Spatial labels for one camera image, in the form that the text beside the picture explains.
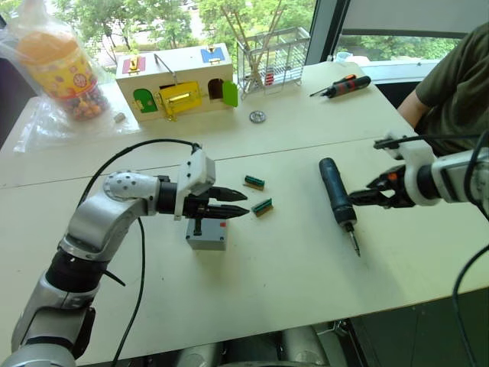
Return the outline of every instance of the power cord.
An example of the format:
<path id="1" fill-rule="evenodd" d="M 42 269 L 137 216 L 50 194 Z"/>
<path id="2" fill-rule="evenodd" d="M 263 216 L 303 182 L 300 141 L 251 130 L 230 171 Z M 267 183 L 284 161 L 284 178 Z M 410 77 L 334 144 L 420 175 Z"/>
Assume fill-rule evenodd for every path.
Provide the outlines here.
<path id="1" fill-rule="evenodd" d="M 117 361 L 119 360 L 119 356 L 121 355 L 122 348 L 124 348 L 125 340 L 128 338 L 129 331 L 131 331 L 132 324 L 134 322 L 134 319 L 136 318 L 136 315 L 138 314 L 139 305 L 141 304 L 141 299 L 143 297 L 144 273 L 146 271 L 146 245 L 144 240 L 143 221 L 141 220 L 141 218 L 138 218 L 138 224 L 141 230 L 141 283 L 139 284 L 138 300 L 136 301 L 136 306 L 134 306 L 134 311 L 132 312 L 131 319 L 129 320 L 129 323 L 125 328 L 124 335 L 119 342 L 119 347 L 117 348 L 117 352 L 115 352 L 115 356 L 112 360 L 112 363 L 110 364 L 110 367 L 115 367 L 115 365 L 117 365 Z"/>
<path id="2" fill-rule="evenodd" d="M 488 139 L 489 139 L 489 130 L 486 130 L 485 132 L 482 133 L 477 144 L 475 145 L 474 151 L 473 151 L 472 156 L 471 156 L 471 160 L 468 162 L 467 170 L 465 171 L 465 176 L 464 176 L 464 192 L 465 192 L 465 196 L 467 197 L 467 200 L 470 201 L 471 203 L 473 203 L 481 211 L 481 213 L 485 216 L 485 218 L 487 220 L 489 220 L 489 215 L 484 211 L 482 204 L 479 203 L 474 198 L 474 196 L 472 195 L 471 181 L 472 181 L 472 175 L 474 174 L 474 169 L 475 169 L 475 165 L 477 163 L 478 156 L 481 153 L 481 149 L 484 146 L 484 143 Z M 468 341 L 467 332 L 465 331 L 464 322 L 461 318 L 460 306 L 458 304 L 458 289 L 460 288 L 461 281 L 464 278 L 465 273 L 468 271 L 468 269 L 477 261 L 478 258 L 480 258 L 485 252 L 488 252 L 488 251 L 489 251 L 489 245 L 485 246 L 477 254 L 475 254 L 474 256 L 471 257 L 471 259 L 467 262 L 467 264 L 464 265 L 464 267 L 462 268 L 462 270 L 458 274 L 458 277 L 457 277 L 457 280 L 455 281 L 455 286 L 453 287 L 453 292 L 452 292 L 453 310 L 455 311 L 455 317 L 457 319 L 458 330 L 460 331 L 461 340 L 464 344 L 465 352 L 467 353 L 467 357 L 468 357 L 472 367 L 477 367 L 477 362 L 475 360 L 474 351 L 472 350 L 471 344 Z"/>
<path id="3" fill-rule="evenodd" d="M 470 134 L 470 135 L 417 135 L 409 136 L 401 139 L 382 139 L 376 140 L 374 143 L 374 149 L 396 149 L 399 147 L 400 143 L 406 143 L 408 141 L 424 140 L 424 141 L 435 141 L 435 140 L 465 140 L 465 139 L 477 139 L 480 135 Z"/>
<path id="4" fill-rule="evenodd" d="M 471 192 L 471 181 L 472 175 L 474 174 L 475 165 L 477 164 L 477 159 L 479 154 L 481 153 L 481 149 L 484 146 L 484 143 L 489 140 L 489 130 L 486 130 L 482 133 L 479 138 L 477 144 L 475 145 L 474 151 L 472 152 L 471 160 L 468 162 L 467 170 L 465 171 L 464 176 L 464 192 L 467 200 L 473 203 L 485 216 L 485 218 L 489 221 L 489 213 L 486 213 L 484 208 L 482 207 L 482 203 L 478 202 Z"/>
<path id="5" fill-rule="evenodd" d="M 120 152 L 114 154 L 111 158 L 109 158 L 108 161 L 106 161 L 92 176 L 90 181 L 85 187 L 85 190 L 82 193 L 82 197 L 80 197 L 78 205 L 80 206 L 81 203 L 83 203 L 88 196 L 90 190 L 92 189 L 93 184 L 95 181 L 97 181 L 97 178 L 103 173 L 103 171 L 110 165 L 112 164 L 115 160 L 119 159 L 120 157 L 126 155 L 127 153 L 133 151 L 136 148 L 142 147 L 144 145 L 149 145 L 149 144 L 154 144 L 154 143 L 178 143 L 178 144 L 184 144 L 184 145 L 189 145 L 192 147 L 192 153 L 200 148 L 200 145 L 197 143 L 192 143 L 191 141 L 186 141 L 186 140 L 180 140 L 180 139 L 152 139 L 152 140 L 146 140 L 142 141 L 141 143 L 137 143 L 134 145 L 131 145 L 130 147 L 126 147 L 122 149 Z"/>
<path id="6" fill-rule="evenodd" d="M 178 143 L 178 144 L 184 144 L 184 145 L 189 145 L 192 147 L 192 153 L 196 151 L 197 149 L 200 149 L 200 145 L 197 143 L 192 143 L 190 141 L 185 141 L 185 140 L 180 140 L 180 139 L 169 139 L 169 138 L 162 138 L 162 139 L 152 139 L 152 140 L 146 140 L 142 141 L 141 143 L 137 143 L 134 145 L 131 145 L 129 147 L 126 147 L 122 149 L 120 152 L 114 154 L 111 158 L 109 158 L 92 176 L 90 181 L 87 183 L 85 190 L 82 193 L 82 196 L 79 199 L 78 206 L 80 206 L 87 198 L 90 190 L 93 187 L 93 184 L 97 181 L 97 179 L 100 177 L 100 175 L 103 173 L 103 171 L 115 160 L 118 158 L 126 155 L 127 153 L 133 151 L 135 148 L 142 147 L 144 145 L 149 145 L 153 143 Z M 141 304 L 141 299 L 143 297 L 143 290 L 144 290 L 144 273 L 146 271 L 146 245 L 145 245 L 145 238 L 144 238 L 144 226 L 141 218 L 138 218 L 138 224 L 139 224 L 139 229 L 141 230 L 141 283 L 139 285 L 139 292 L 138 292 L 138 300 L 136 301 L 136 306 L 134 307 L 134 310 L 131 315 L 131 319 L 129 320 L 128 325 L 125 328 L 124 335 L 121 338 L 121 342 L 118 345 L 117 352 L 115 352 L 114 359 L 112 360 L 112 363 L 110 367 L 115 367 L 117 365 L 117 361 L 119 359 L 119 356 L 121 355 L 122 348 L 124 348 L 125 340 L 128 338 L 129 332 L 131 331 L 132 324 L 134 323 L 134 320 L 136 319 L 136 316 L 138 315 L 139 311 L 139 306 Z"/>
<path id="7" fill-rule="evenodd" d="M 477 367 L 477 362 L 475 361 L 474 351 L 472 351 L 471 344 L 468 341 L 467 332 L 465 331 L 464 321 L 461 319 L 460 306 L 458 305 L 458 289 L 460 288 L 460 283 L 465 276 L 467 270 L 480 258 L 485 252 L 489 251 L 489 245 L 485 246 L 477 254 L 471 257 L 471 259 L 464 265 L 460 273 L 458 274 L 457 280 L 455 281 L 455 286 L 452 292 L 452 303 L 453 309 L 455 311 L 455 317 L 457 319 L 458 331 L 460 331 L 461 340 L 464 343 L 465 352 L 467 353 L 468 359 L 471 363 L 471 367 Z"/>

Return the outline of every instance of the orange lid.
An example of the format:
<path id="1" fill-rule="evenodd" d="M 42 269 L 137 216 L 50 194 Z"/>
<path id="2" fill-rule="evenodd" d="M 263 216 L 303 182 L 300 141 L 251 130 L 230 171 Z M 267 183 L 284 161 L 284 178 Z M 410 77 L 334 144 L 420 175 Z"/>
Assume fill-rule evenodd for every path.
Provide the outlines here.
<path id="1" fill-rule="evenodd" d="M 27 65 L 45 65 L 63 59 L 77 48 L 74 36 L 66 31 L 56 35 L 32 32 L 23 37 L 17 45 L 21 62 Z"/>

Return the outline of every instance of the green door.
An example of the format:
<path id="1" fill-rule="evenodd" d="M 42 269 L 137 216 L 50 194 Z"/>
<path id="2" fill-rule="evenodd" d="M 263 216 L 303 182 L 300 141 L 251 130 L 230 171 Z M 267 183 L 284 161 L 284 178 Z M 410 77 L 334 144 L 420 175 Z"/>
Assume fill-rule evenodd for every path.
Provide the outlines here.
<path id="1" fill-rule="evenodd" d="M 222 101 L 226 105 L 238 107 L 238 86 L 231 80 L 226 80 L 222 84 Z"/>
<path id="2" fill-rule="evenodd" d="M 141 113 L 156 112 L 158 110 L 151 92 L 147 89 L 136 89 L 133 93 L 134 100 Z"/>

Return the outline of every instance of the green foliage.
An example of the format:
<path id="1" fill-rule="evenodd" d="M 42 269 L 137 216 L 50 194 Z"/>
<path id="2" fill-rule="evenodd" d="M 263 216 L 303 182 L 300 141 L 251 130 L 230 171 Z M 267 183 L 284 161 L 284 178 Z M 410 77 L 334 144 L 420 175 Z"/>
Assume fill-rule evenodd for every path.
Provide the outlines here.
<path id="1" fill-rule="evenodd" d="M 12 19 L 15 9 L 21 2 L 22 0 L 0 0 L 0 15 L 7 23 Z"/>
<path id="2" fill-rule="evenodd" d="M 56 16 L 72 25 L 83 42 L 123 37 L 131 49 L 131 28 L 143 24 L 147 9 L 138 0 L 56 0 Z"/>
<path id="3" fill-rule="evenodd" d="M 150 39 L 160 50 L 196 44 L 190 29 L 190 14 L 180 8 L 180 0 L 145 0 L 147 21 L 153 24 Z"/>
<path id="4" fill-rule="evenodd" d="M 207 32 L 210 44 L 224 42 L 233 61 L 236 60 L 236 36 L 222 14 L 221 7 L 228 13 L 236 12 L 243 31 L 247 37 L 266 32 L 277 8 L 278 0 L 199 0 L 199 13 Z M 286 6 L 278 29 L 303 27 L 311 28 L 316 0 L 282 0 L 281 7 Z M 233 14 L 229 15 L 236 30 L 238 22 Z"/>
<path id="5" fill-rule="evenodd" d="M 105 52 L 115 62 L 115 51 L 135 54 L 144 50 L 162 50 L 198 44 L 192 37 L 190 16 L 179 0 L 56 0 L 56 16 L 72 25 L 91 55 L 104 49 L 104 39 L 110 49 Z M 141 48 L 134 35 L 149 31 L 152 47 Z M 124 47 L 117 45 L 122 37 Z"/>
<path id="6" fill-rule="evenodd" d="M 455 39 L 433 37 L 341 36 L 336 52 L 348 51 L 371 61 L 397 57 L 433 60 L 443 58 L 457 43 Z"/>

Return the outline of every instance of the wire basket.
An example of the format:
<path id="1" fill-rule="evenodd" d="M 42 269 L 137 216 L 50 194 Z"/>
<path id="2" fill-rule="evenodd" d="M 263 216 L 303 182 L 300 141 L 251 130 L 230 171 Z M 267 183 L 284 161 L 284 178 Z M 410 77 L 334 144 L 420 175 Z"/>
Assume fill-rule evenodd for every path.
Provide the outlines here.
<path id="1" fill-rule="evenodd" d="M 302 27 L 238 41 L 238 85 L 241 98 L 256 90 L 279 92 L 285 83 L 300 84 L 309 46 L 309 33 Z"/>

